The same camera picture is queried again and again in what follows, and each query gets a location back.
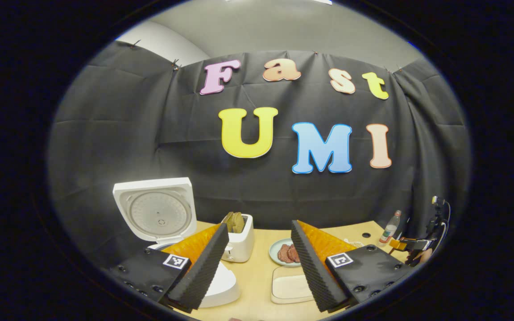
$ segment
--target letter u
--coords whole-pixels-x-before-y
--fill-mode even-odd
[[[255,144],[245,144],[241,141],[241,119],[247,115],[245,109],[220,111],[223,149],[237,158],[257,158],[267,154],[273,145],[273,117],[278,113],[273,107],[255,108],[253,114],[259,117],[259,140]]]

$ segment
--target black fabric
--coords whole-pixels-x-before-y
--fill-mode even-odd
[[[296,81],[267,82],[263,65],[296,62]],[[221,93],[199,95],[206,65],[238,59]],[[356,92],[330,85],[328,70],[346,70]],[[363,73],[384,79],[390,97],[369,91]],[[217,223],[229,211],[253,215],[255,228],[289,229],[292,219],[316,227],[366,221],[384,226],[402,210],[398,233],[421,237],[431,197],[461,209],[470,167],[469,137],[457,99],[427,62],[401,71],[310,51],[239,53],[173,71],[170,61],[115,42],[86,66],[66,93],[51,132],[49,174],[58,215],[73,241],[99,265],[116,264],[144,246],[112,197],[121,181],[189,177],[198,220]],[[218,112],[244,108],[241,137],[259,136],[253,109],[274,107],[269,152],[239,159],[225,152]],[[295,174],[298,140],[291,126],[312,122],[326,140],[332,126],[351,126],[349,173]],[[385,124],[392,166],[374,169],[366,126]]]

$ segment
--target pink letter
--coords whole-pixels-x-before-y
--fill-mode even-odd
[[[223,85],[220,84],[220,79],[223,79],[223,82],[228,82],[231,79],[231,75],[233,75],[233,71],[231,71],[230,67],[234,67],[235,69],[241,67],[241,62],[238,60],[214,63],[213,65],[207,65],[206,71],[206,85],[202,90],[199,91],[200,95],[214,94],[223,91]]]
[[[385,169],[392,165],[392,160],[388,157],[388,143],[386,133],[388,126],[383,124],[369,124],[366,130],[372,135],[373,157],[370,166],[375,169]]]

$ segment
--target screw hole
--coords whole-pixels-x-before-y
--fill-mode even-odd
[[[154,290],[158,293],[164,292],[164,289],[161,286],[152,286],[152,290]]]

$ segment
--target letter m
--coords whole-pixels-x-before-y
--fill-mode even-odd
[[[348,138],[352,132],[350,126],[334,125],[326,142],[314,124],[296,123],[292,130],[298,136],[297,163],[292,167],[294,173],[312,172],[309,154],[321,172],[324,171],[331,156],[332,163],[328,166],[331,173],[348,173],[352,170],[352,165],[348,161]]]

